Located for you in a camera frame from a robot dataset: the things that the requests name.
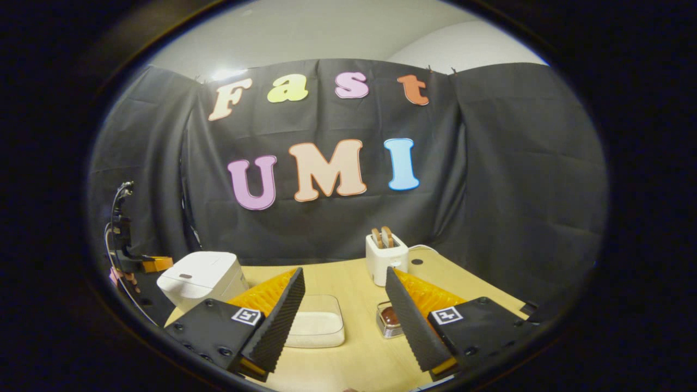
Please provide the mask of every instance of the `blue letter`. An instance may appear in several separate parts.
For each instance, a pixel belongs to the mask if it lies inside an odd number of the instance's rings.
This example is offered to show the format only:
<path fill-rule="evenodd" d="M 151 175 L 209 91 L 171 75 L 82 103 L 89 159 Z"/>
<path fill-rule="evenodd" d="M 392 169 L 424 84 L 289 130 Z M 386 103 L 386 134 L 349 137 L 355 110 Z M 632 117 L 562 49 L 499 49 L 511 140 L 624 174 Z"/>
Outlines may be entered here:
<path fill-rule="evenodd" d="M 409 190 L 419 186 L 419 180 L 414 177 L 411 167 L 412 139 L 389 139 L 385 141 L 385 148 L 390 150 L 392 156 L 392 181 L 388 184 L 393 190 Z"/>

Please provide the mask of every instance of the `table surface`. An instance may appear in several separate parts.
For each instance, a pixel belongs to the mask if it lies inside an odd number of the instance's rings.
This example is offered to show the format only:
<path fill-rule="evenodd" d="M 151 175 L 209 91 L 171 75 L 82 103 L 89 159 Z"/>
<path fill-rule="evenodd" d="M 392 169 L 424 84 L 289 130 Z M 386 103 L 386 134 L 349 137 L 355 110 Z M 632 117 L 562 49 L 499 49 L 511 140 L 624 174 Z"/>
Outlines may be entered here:
<path fill-rule="evenodd" d="M 414 259 L 422 264 L 411 263 Z M 408 272 L 470 301 L 488 296 L 522 319 L 525 305 L 509 294 L 484 282 L 450 260 L 427 248 L 409 251 Z M 243 266 L 250 287 L 295 266 Z M 419 369 L 404 335 L 383 338 L 376 323 L 378 303 L 388 301 L 384 287 L 375 285 L 365 259 L 302 265 L 305 294 L 331 294 L 339 301 L 346 339 L 338 347 L 302 349 L 284 347 L 274 373 L 266 383 L 281 392 L 409 391 L 431 382 L 428 372 Z M 167 324 L 182 312 L 175 308 Z"/>

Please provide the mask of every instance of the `yellow letter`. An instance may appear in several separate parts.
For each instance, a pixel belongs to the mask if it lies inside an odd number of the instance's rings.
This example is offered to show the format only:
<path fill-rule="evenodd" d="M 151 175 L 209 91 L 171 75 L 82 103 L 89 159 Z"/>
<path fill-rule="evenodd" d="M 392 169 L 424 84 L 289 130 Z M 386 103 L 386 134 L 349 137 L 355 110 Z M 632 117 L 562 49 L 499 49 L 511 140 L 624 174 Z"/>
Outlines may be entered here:
<path fill-rule="evenodd" d="M 269 102 L 277 103 L 287 100 L 301 100 L 307 96 L 305 83 L 307 78 L 297 73 L 281 76 L 273 82 L 275 88 L 268 92 Z"/>
<path fill-rule="evenodd" d="M 299 202 L 309 202 L 319 196 L 319 192 L 312 187 L 312 177 L 325 196 L 332 195 L 338 176 L 341 176 L 341 183 L 337 193 L 341 196 L 365 192 L 367 186 L 361 181 L 358 161 L 358 152 L 362 147 L 363 143 L 360 140 L 342 140 L 334 149 L 331 162 L 327 163 L 314 143 L 291 146 L 288 152 L 296 157 L 298 162 L 298 192 L 295 199 Z"/>
<path fill-rule="evenodd" d="M 220 120 L 227 117 L 232 113 L 229 103 L 232 105 L 237 105 L 242 98 L 242 89 L 248 89 L 252 86 L 251 79 L 240 80 L 239 82 L 234 82 L 231 84 L 225 84 L 224 86 L 218 87 L 218 97 L 215 100 L 215 107 L 213 108 L 213 113 L 208 116 L 209 121 Z"/>

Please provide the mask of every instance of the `black backdrop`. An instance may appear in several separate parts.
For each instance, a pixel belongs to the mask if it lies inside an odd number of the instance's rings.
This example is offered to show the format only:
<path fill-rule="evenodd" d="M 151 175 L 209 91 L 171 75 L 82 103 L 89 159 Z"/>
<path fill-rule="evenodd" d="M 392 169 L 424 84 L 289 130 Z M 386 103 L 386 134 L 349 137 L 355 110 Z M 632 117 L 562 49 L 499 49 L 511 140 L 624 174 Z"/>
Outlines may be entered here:
<path fill-rule="evenodd" d="M 342 72 L 366 75 L 369 94 L 336 96 Z M 270 103 L 272 82 L 291 73 L 307 77 L 308 96 Z M 397 78 L 410 74 L 426 83 L 427 105 L 405 98 Z M 253 84 L 232 113 L 209 121 L 217 88 L 245 78 Z M 414 141 L 420 184 L 412 190 L 388 187 L 383 142 L 398 137 Z M 367 191 L 295 201 L 289 147 L 313 142 L 329 161 L 345 139 L 362 141 Z M 250 211 L 233 195 L 227 164 L 264 155 L 277 157 L 275 202 Z M 198 249 L 227 251 L 251 265 L 331 262 L 364 257 L 365 235 L 387 225 L 407 245 L 433 246 L 533 303 L 595 263 L 607 210 L 606 168 L 590 118 L 549 67 L 531 63 L 444 75 L 382 61 L 309 60 L 207 84 L 148 67 L 107 116 L 90 173 L 97 244 L 114 190 L 134 180 L 125 207 L 135 252 L 176 261 Z M 247 177 L 260 195 L 255 165 Z"/>
<path fill-rule="evenodd" d="M 47 12 L 44 2 L 27 1 L 4 15 L 12 192 L 3 277 L 14 278 L 3 286 L 12 294 L 3 359 L 13 390 L 215 390 L 130 335 L 78 278 L 91 262 L 90 231 L 79 218 L 84 157 L 100 115 L 89 102 L 141 45 L 210 1 L 174 3 L 71 1 Z M 597 279 L 569 333 L 487 390 L 685 390 L 694 272 L 694 125 L 683 88 L 692 72 L 691 3 L 485 1 L 500 13 L 459 3 L 549 43 L 536 47 L 591 104 L 613 170 Z M 119 33 L 97 38 L 112 28 Z M 81 58 L 94 43 L 95 56 Z"/>

